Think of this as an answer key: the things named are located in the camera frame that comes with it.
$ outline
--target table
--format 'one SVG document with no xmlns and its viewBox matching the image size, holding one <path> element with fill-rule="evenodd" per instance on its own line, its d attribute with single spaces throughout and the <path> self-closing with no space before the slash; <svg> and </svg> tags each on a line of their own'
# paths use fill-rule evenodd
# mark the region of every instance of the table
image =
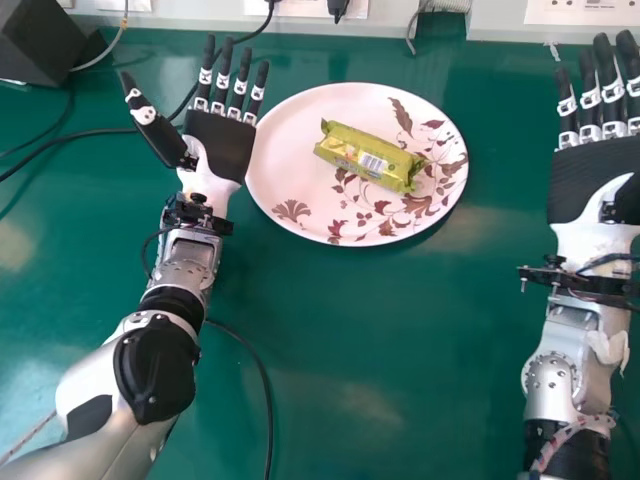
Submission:
<svg viewBox="0 0 640 480">
<path fill-rule="evenodd" d="M 116 65 L 170 112 L 195 78 L 204 38 L 128 31 Z M 514 478 L 524 448 L 520 369 L 539 340 L 546 294 L 532 286 L 521 295 L 516 266 L 555 251 L 545 219 L 558 133 L 548 49 L 467 43 L 463 19 L 449 15 L 422 21 L 416 58 L 400 40 L 264 35 L 252 45 L 256 60 L 272 63 L 263 113 L 326 83 L 388 84 L 441 107 L 471 159 L 445 223 L 380 248 L 309 242 L 269 220 L 246 189 L 233 198 L 236 232 L 211 316 L 246 335 L 267 363 L 272 478 Z M 576 72 L 578 49 L 560 54 Z M 74 84 L 64 132 L 130 124 L 108 64 Z M 50 124 L 64 95 L 0 88 L 0 150 Z M 64 145 L 0 186 L 0 451 L 53 408 L 64 371 L 135 308 L 145 285 L 140 246 L 176 188 L 175 174 L 135 135 Z M 150 478 L 261 478 L 257 369 L 216 330 L 205 328 L 202 342 L 198 397 Z M 634 355 L 625 389 L 614 383 L 615 404 L 640 438 Z M 32 447 L 59 435 L 51 427 Z M 615 478 L 637 476 L 634 448 L 614 431 Z"/>
</svg>

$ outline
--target yellow-green wrapper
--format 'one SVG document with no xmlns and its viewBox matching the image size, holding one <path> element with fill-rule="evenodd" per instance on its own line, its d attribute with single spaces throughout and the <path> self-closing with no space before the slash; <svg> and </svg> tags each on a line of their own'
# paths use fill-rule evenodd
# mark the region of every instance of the yellow-green wrapper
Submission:
<svg viewBox="0 0 640 480">
<path fill-rule="evenodd" d="M 424 158 L 342 123 L 322 120 L 322 132 L 326 136 L 313 151 L 320 158 L 394 192 L 415 190 Z"/>
</svg>

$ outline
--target cable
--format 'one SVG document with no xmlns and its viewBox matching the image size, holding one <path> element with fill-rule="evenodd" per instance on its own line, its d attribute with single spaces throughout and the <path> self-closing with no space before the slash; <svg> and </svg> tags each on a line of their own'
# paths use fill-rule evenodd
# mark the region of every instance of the cable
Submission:
<svg viewBox="0 0 640 480">
<path fill-rule="evenodd" d="M 45 150 L 53 147 L 54 145 L 70 142 L 72 140 L 77 140 L 78 138 L 93 137 L 96 135 L 107 135 L 107 134 L 135 133 L 136 131 L 137 130 L 134 129 L 134 131 L 132 132 L 130 128 L 99 128 L 96 130 L 86 130 L 84 132 L 71 133 L 69 135 L 65 135 L 64 137 L 54 138 L 53 140 L 49 140 L 47 143 L 43 143 L 42 145 L 40 145 L 37 149 L 35 149 L 33 152 L 31 152 L 29 155 L 24 157 L 22 160 L 16 163 L 9 170 L 7 170 L 2 175 L 0 175 L 0 183 L 4 182 L 11 175 L 13 175 L 22 167 L 24 167 L 29 162 L 31 162 L 31 160 L 36 158 Z"/>
<path fill-rule="evenodd" d="M 113 41 L 109 44 L 109 46 L 105 49 L 105 51 L 102 52 L 100 55 L 98 55 L 96 58 L 94 58 L 93 60 L 91 60 L 91 61 L 89 61 L 87 63 L 79 65 L 77 67 L 73 67 L 69 71 L 70 72 L 79 72 L 80 70 L 84 70 L 86 68 L 93 67 L 96 63 L 99 63 L 102 60 L 104 60 L 104 58 L 111 53 L 111 50 L 113 50 L 115 48 L 115 46 L 118 44 L 118 42 L 120 41 L 120 38 L 122 37 L 122 34 L 127 29 L 128 22 L 129 22 L 129 0 L 124 0 L 124 16 L 122 17 L 122 21 L 120 22 L 120 29 L 118 30 L 118 33 L 116 34 L 116 38 L 114 38 Z"/>
<path fill-rule="evenodd" d="M 251 32 L 250 34 L 245 35 L 244 37 L 240 37 L 240 38 L 234 40 L 234 45 L 237 45 L 239 43 L 251 40 L 251 39 L 257 37 L 258 35 L 260 35 L 262 32 L 264 32 L 264 30 L 271 23 L 271 20 L 273 18 L 274 8 L 275 8 L 275 0 L 270 0 L 269 1 L 269 15 L 267 15 L 267 18 L 264 21 L 264 23 L 255 32 Z M 222 53 L 221 49 L 216 52 L 216 54 L 214 55 L 214 62 L 218 59 L 218 57 L 220 56 L 221 53 Z M 178 105 L 178 108 L 176 108 L 176 110 L 171 115 L 169 115 L 167 117 L 167 119 L 169 121 L 175 120 L 178 117 L 178 115 L 180 115 L 180 112 L 182 112 L 182 110 L 184 110 L 185 107 L 188 105 L 189 101 L 191 100 L 191 97 L 193 97 L 193 95 L 195 94 L 197 88 L 198 88 L 198 82 L 196 82 L 193 85 L 193 87 L 191 87 L 191 90 L 189 90 L 189 92 L 187 93 L 187 96 L 182 100 L 180 105 Z M 37 148 L 35 151 L 33 151 L 32 153 L 27 155 L 25 158 L 20 160 L 17 164 L 15 164 L 13 167 L 11 167 L 9 170 L 7 170 L 5 173 L 1 174 L 0 175 L 0 183 L 5 181 L 11 175 L 13 175 L 18 170 L 20 170 L 25 165 L 27 165 L 29 162 L 31 162 L 31 160 L 36 158 L 42 152 L 46 151 L 48 148 L 53 147 L 54 145 L 58 145 L 60 143 L 69 142 L 69 141 L 76 140 L 78 138 L 84 138 L 84 137 L 93 137 L 93 136 L 97 136 L 97 135 L 109 135 L 109 134 L 131 134 L 131 133 L 138 133 L 138 130 L 136 128 L 101 128 L 101 129 L 95 129 L 95 130 L 85 130 L 85 131 L 81 131 L 81 132 L 76 132 L 76 133 L 72 133 L 72 134 L 69 134 L 69 135 L 65 135 L 64 137 L 56 138 L 54 140 L 51 140 L 51 141 L 41 145 L 39 148 Z"/>
<path fill-rule="evenodd" d="M 626 253 L 610 253 L 609 255 L 604 255 L 599 257 L 589 263 L 587 263 L 584 267 L 576 271 L 576 275 L 580 275 L 587 270 L 593 270 L 596 267 L 600 267 L 602 265 L 607 265 L 612 262 L 616 262 L 618 260 L 626 260 L 633 263 L 634 267 L 636 264 L 640 263 L 639 255 L 631 255 Z"/>
<path fill-rule="evenodd" d="M 456 13 L 469 13 L 471 10 L 471 0 L 420 0 L 420 5 L 416 12 L 411 16 L 409 20 L 409 25 L 407 26 L 407 33 L 405 35 L 405 41 L 407 42 L 407 46 L 411 53 L 415 56 L 417 54 L 416 47 L 413 45 L 411 41 L 411 29 L 413 25 L 418 20 L 418 16 L 427 10 L 427 8 L 431 8 L 435 10 L 439 8 L 441 10 L 447 12 L 456 12 Z"/>
<path fill-rule="evenodd" d="M 274 11 L 274 9 L 275 9 L 275 0 L 270 0 L 269 1 L 269 14 L 267 15 L 267 18 L 265 19 L 264 23 L 262 25 L 260 25 L 260 27 L 258 27 L 258 29 L 255 32 L 251 32 L 248 35 L 245 35 L 244 37 L 240 37 L 240 38 L 235 39 L 233 41 L 233 44 L 234 45 L 238 45 L 238 44 L 244 43 L 244 42 L 246 42 L 248 40 L 252 40 L 252 39 L 256 38 L 258 35 L 260 35 L 262 32 L 264 32 L 265 29 L 271 23 L 271 20 L 273 19 L 273 11 Z M 220 57 L 221 53 L 222 53 L 222 49 L 219 48 L 218 51 L 213 56 L 213 63 L 216 63 L 216 61 L 218 60 L 218 57 Z M 196 93 L 197 89 L 198 89 L 198 82 L 196 82 L 193 85 L 193 87 L 191 87 L 191 90 L 189 90 L 189 93 L 187 93 L 187 96 L 182 100 L 182 103 L 180 103 L 180 105 L 178 105 L 178 108 L 175 110 L 175 112 L 173 112 L 171 115 L 169 115 L 167 117 L 167 119 L 170 122 L 175 120 L 176 117 L 178 115 L 180 115 L 180 112 L 182 112 L 182 110 L 184 110 L 184 108 L 189 104 L 189 101 L 191 100 L 191 97 L 193 97 L 193 95 Z"/>
<path fill-rule="evenodd" d="M 160 235 L 164 235 L 165 233 L 169 233 L 172 230 L 177 230 L 179 228 L 191 228 L 194 225 L 170 225 L 168 227 L 163 227 L 159 230 L 156 230 L 151 235 L 147 237 L 147 239 L 142 244 L 142 249 L 140 250 L 140 260 L 142 260 L 142 268 L 144 270 L 144 274 L 147 276 L 149 280 L 151 280 L 151 269 L 149 268 L 149 264 L 147 263 L 147 249 L 149 248 L 149 244 Z"/>
<path fill-rule="evenodd" d="M 0 457 L 0 467 L 5 463 L 7 463 L 9 460 L 11 460 L 11 457 L 13 457 L 20 450 L 22 450 L 22 447 L 24 447 L 27 443 L 29 443 L 31 439 L 33 439 L 33 437 L 35 437 L 54 418 L 56 418 L 55 410 L 49 413 L 46 418 L 44 418 L 40 423 L 38 423 L 38 425 L 33 427 L 31 430 L 29 430 L 29 432 L 20 440 L 18 440 L 18 442 L 13 447 L 11 447 L 7 451 L 7 453 L 5 453 L 4 455 L 2 455 L 2 457 Z"/>
<path fill-rule="evenodd" d="M 262 386 L 264 389 L 264 399 L 267 407 L 267 456 L 264 463 L 264 480 L 269 480 L 271 476 L 271 466 L 273 464 L 273 398 L 271 391 L 271 382 L 269 381 L 269 374 L 267 373 L 267 368 L 264 365 L 264 362 L 258 355 L 258 352 L 253 348 L 253 346 L 245 340 L 240 334 L 236 333 L 231 328 L 226 325 L 218 322 L 214 322 L 211 320 L 206 320 L 205 323 L 212 325 L 224 333 L 232 337 L 237 342 L 241 343 L 247 351 L 253 357 L 253 360 L 256 362 L 256 366 L 258 367 L 258 371 L 260 372 L 260 378 L 262 378 Z"/>
<path fill-rule="evenodd" d="M 25 142 L 25 143 L 23 143 L 21 145 L 18 145 L 17 147 L 10 148 L 9 150 L 5 150 L 4 152 L 0 153 L 0 159 L 8 157 L 9 155 L 13 155 L 16 152 L 33 145 L 38 140 L 46 137 L 48 134 L 50 134 L 54 130 L 56 130 L 57 128 L 61 127 L 62 124 L 67 119 L 67 117 L 71 114 L 71 111 L 73 110 L 74 97 L 75 97 L 75 95 L 74 95 L 73 88 L 70 87 L 69 88 L 69 97 L 67 99 L 67 105 L 64 108 L 64 110 L 63 110 L 62 114 L 60 115 L 60 117 L 58 117 L 58 119 L 50 127 L 47 127 L 46 130 L 44 130 L 42 133 L 39 133 L 38 135 L 33 137 L 31 140 L 29 140 L 29 141 L 27 141 L 27 142 Z"/>
<path fill-rule="evenodd" d="M 594 427 L 604 427 L 607 430 L 611 430 L 615 426 L 616 421 L 609 415 L 579 415 L 576 422 L 558 430 L 551 440 L 544 444 L 529 471 L 539 472 L 539 474 L 544 473 L 553 456 L 578 432 L 587 428 L 593 429 Z"/>
</svg>

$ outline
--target white plate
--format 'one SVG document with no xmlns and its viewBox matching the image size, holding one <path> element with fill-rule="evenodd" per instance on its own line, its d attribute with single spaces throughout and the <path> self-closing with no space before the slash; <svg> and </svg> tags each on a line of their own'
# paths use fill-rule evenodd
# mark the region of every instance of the white plate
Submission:
<svg viewBox="0 0 640 480">
<path fill-rule="evenodd" d="M 425 155 L 433 163 L 416 177 L 417 191 L 396 194 L 316 157 L 323 118 Z M 426 100 L 384 85 L 325 85 L 289 98 L 260 121 L 247 186 L 290 232 L 368 247 L 411 237 L 444 217 L 464 190 L 468 158 L 456 126 Z"/>
</svg>

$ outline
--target white arm casing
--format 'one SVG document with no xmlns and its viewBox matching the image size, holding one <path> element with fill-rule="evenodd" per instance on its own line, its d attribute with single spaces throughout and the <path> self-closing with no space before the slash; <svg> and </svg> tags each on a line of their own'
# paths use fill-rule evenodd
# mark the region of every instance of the white arm casing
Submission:
<svg viewBox="0 0 640 480">
<path fill-rule="evenodd" d="M 206 205 L 213 207 L 213 214 L 227 218 L 229 199 L 241 185 L 232 180 L 220 178 L 209 168 L 207 152 L 202 142 L 190 135 L 182 137 L 189 147 L 189 153 L 198 158 L 195 172 L 178 169 L 178 178 L 182 182 L 182 191 L 189 197 L 192 193 L 201 193 L 207 197 Z"/>
<path fill-rule="evenodd" d="M 640 227 L 601 223 L 600 212 L 604 204 L 613 202 L 632 175 L 606 183 L 576 220 L 551 225 L 558 237 L 558 255 L 567 259 L 563 264 L 567 271 L 576 272 L 608 254 L 630 253 Z M 631 269 L 629 261 L 618 260 L 582 273 L 629 278 Z M 616 369 L 624 370 L 629 358 L 630 319 L 630 311 L 594 303 L 586 294 L 554 292 L 549 297 L 540 344 L 522 370 L 522 387 L 528 396 L 525 418 L 572 423 L 581 413 L 607 413 L 611 406 L 610 377 Z M 553 369 L 556 378 L 564 376 L 558 372 L 565 362 L 571 371 L 570 398 L 564 398 L 566 391 L 556 388 L 558 382 L 545 383 L 539 378 L 541 373 L 547 378 L 549 372 L 544 369 Z"/>
</svg>

